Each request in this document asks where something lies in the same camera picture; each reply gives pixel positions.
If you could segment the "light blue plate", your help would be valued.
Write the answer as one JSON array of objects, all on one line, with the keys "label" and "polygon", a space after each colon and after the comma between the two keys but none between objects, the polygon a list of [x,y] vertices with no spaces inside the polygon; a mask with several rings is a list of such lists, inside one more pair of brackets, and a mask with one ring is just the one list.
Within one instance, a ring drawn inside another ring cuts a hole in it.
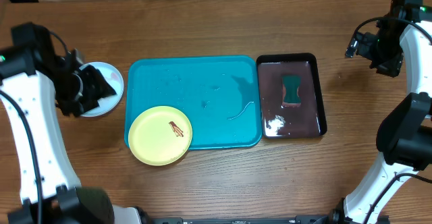
[{"label": "light blue plate", "polygon": [[98,117],[110,113],[117,107],[124,93],[124,79],[119,70],[109,63],[94,61],[84,64],[80,69],[84,69],[88,65],[98,69],[105,81],[115,90],[116,95],[105,97],[98,100],[99,106],[82,114],[82,117]]}]

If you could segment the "yellow plate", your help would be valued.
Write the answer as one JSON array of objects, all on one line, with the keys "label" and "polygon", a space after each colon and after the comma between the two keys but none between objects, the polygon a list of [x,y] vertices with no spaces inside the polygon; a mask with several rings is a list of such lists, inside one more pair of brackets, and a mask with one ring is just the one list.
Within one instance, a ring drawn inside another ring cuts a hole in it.
[{"label": "yellow plate", "polygon": [[164,166],[183,157],[192,136],[192,125],[183,112],[174,107],[157,106],[147,109],[133,121],[128,143],[139,161]]}]

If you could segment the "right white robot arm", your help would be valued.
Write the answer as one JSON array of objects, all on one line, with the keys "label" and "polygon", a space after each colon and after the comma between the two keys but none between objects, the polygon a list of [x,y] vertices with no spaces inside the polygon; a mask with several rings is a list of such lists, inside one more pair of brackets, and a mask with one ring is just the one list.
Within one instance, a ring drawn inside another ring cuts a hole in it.
[{"label": "right white robot arm", "polygon": [[379,151],[356,189],[319,223],[388,223],[380,213],[409,179],[431,164],[431,7],[423,0],[391,0],[389,13],[373,18],[376,34],[355,29],[345,55],[371,61],[377,73],[396,77],[406,68],[407,93],[383,120]]}]

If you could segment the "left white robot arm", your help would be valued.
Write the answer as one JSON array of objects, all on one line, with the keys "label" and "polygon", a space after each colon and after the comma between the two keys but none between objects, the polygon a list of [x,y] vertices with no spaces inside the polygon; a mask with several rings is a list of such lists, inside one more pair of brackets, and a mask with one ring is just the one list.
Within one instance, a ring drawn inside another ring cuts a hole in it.
[{"label": "left white robot arm", "polygon": [[120,72],[108,63],[85,63],[80,52],[58,55],[56,34],[32,22],[11,29],[1,51],[1,101],[20,166],[22,206],[10,223],[135,223],[150,217],[138,207],[114,205],[100,188],[82,186],[65,149],[58,115],[98,117],[124,92]]}]

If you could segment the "green sponge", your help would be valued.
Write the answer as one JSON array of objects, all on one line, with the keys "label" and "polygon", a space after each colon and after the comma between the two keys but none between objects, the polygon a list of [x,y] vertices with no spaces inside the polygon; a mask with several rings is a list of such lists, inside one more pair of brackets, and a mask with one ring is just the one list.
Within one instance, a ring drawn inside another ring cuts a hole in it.
[{"label": "green sponge", "polygon": [[301,104],[298,95],[301,78],[295,75],[282,77],[282,105],[284,107],[298,107]]}]

